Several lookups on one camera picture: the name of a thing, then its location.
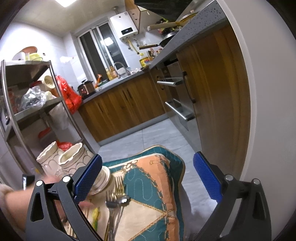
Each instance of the water heater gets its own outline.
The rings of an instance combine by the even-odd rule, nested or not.
[[[111,17],[110,22],[119,39],[125,39],[138,34],[138,30],[128,12],[123,12]]]

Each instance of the gray floor tile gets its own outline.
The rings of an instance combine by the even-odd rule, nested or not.
[[[103,162],[126,158],[144,150],[142,131],[108,143],[100,148],[98,154]]]
[[[206,223],[215,209],[217,202],[210,199],[205,186],[193,166],[194,150],[188,144],[174,151],[185,163],[186,169],[182,185],[191,204],[191,223],[190,227],[194,233],[198,232]]]
[[[170,119],[149,126],[142,131],[145,149],[158,144],[174,151],[188,144]]]

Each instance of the faucet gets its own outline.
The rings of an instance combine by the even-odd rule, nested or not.
[[[122,67],[124,68],[124,70],[126,71],[127,75],[128,75],[128,76],[131,75],[131,73],[126,69],[126,67],[125,67],[121,62],[115,62],[115,63],[114,63],[114,69],[115,69],[115,71],[117,72],[117,74],[118,74],[118,78],[119,78],[119,79],[120,79],[120,74],[118,73],[118,70],[116,69],[116,66],[115,66],[116,64],[121,64]]]

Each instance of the blue gripper pad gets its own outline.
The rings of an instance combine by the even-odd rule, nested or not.
[[[90,164],[87,164],[86,169],[74,187],[74,200],[77,204],[86,199],[87,194],[102,169],[102,164],[102,158],[98,154],[93,157]]]
[[[219,203],[223,197],[221,194],[221,183],[211,170],[209,162],[201,152],[194,154],[193,165],[200,176],[200,179],[202,180],[210,198],[216,200],[217,203]]]

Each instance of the dishwasher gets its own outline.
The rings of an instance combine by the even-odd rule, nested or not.
[[[169,107],[167,113],[176,128],[182,133],[195,152],[201,151],[200,134],[195,118],[193,102],[185,83],[186,73],[181,70],[178,61],[162,68],[163,77],[157,83],[163,85],[168,97],[164,103]]]

